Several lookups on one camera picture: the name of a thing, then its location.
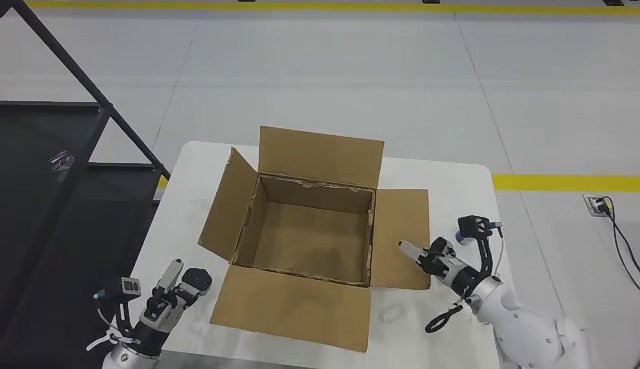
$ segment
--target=open cardboard box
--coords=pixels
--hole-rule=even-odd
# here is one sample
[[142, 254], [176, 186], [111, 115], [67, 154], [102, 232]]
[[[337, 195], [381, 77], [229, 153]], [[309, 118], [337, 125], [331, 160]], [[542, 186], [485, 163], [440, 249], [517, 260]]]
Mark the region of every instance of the open cardboard box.
[[366, 351], [373, 287], [426, 289], [427, 190], [379, 190], [384, 142], [260, 128], [234, 148], [199, 244], [229, 260], [211, 323]]

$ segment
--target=yellow floor line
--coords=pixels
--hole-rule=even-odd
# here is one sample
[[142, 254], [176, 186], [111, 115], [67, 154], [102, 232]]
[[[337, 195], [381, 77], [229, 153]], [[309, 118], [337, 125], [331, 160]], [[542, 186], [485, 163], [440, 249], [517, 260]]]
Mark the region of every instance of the yellow floor line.
[[31, 0], [31, 8], [70, 9], [185, 9], [185, 10], [345, 10], [345, 11], [435, 11], [500, 14], [640, 15], [638, 7], [542, 6], [487, 4], [422, 4], [418, 2], [332, 2], [332, 1], [90, 1]]
[[[167, 186], [165, 178], [158, 187]], [[640, 176], [547, 175], [494, 173], [493, 186], [499, 191], [606, 191], [640, 192]]]

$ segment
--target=power outlet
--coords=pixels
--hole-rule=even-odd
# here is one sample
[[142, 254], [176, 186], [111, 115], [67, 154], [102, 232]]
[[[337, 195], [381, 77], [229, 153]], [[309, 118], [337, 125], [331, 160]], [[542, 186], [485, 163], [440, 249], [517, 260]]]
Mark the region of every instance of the power outlet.
[[602, 198], [602, 196], [599, 195], [583, 195], [582, 198], [584, 198], [584, 202], [585, 204], [587, 204], [587, 209], [589, 209], [589, 213], [591, 214], [591, 216], [595, 216], [595, 217], [606, 217], [607, 214], [604, 212], [598, 212], [596, 210], [596, 207], [598, 205], [601, 205], [602, 202], [598, 203], [596, 202], [596, 200]]

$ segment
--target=floor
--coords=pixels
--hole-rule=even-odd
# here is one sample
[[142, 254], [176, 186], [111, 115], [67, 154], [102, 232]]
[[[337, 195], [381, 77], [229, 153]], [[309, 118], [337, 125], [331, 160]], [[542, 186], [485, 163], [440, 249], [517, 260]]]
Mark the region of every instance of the floor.
[[[257, 145], [266, 124], [382, 139], [387, 156], [478, 163], [494, 173], [640, 172], [639, 16], [37, 14], [169, 168], [187, 141]], [[0, 43], [1, 99], [90, 99], [19, 17], [0, 21]], [[110, 124], [94, 160], [144, 157]], [[594, 368], [632, 368], [640, 293], [618, 261], [610, 224], [589, 216], [585, 193], [497, 192], [516, 291], [532, 309], [585, 328]], [[612, 197], [640, 251], [640, 195]]]

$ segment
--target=table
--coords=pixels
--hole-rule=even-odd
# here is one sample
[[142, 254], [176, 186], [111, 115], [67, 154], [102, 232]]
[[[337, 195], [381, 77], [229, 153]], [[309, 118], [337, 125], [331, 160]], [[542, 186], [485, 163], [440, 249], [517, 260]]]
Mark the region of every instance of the table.
[[[164, 349], [250, 361], [311, 368], [499, 368], [490, 325], [479, 323], [469, 308], [455, 315], [441, 331], [426, 334], [424, 326], [446, 311], [457, 296], [439, 282], [424, 291], [372, 289], [369, 348], [358, 353], [328, 345], [209, 323], [228, 262], [196, 244], [230, 153], [229, 144], [189, 142], [180, 152], [132, 276], [140, 279], [142, 298], [130, 303], [132, 315], [142, 311], [151, 288], [169, 262], [180, 258], [185, 268], [206, 269], [213, 277], [209, 293], [189, 308]], [[258, 147], [234, 146], [254, 167]], [[480, 165], [384, 158], [380, 188], [429, 190], [431, 239], [453, 240], [457, 218], [480, 215], [498, 221], [493, 182]], [[490, 238], [494, 256], [500, 239]], [[479, 268], [475, 243], [455, 244], [458, 256]], [[505, 251], [499, 270], [511, 283]]]

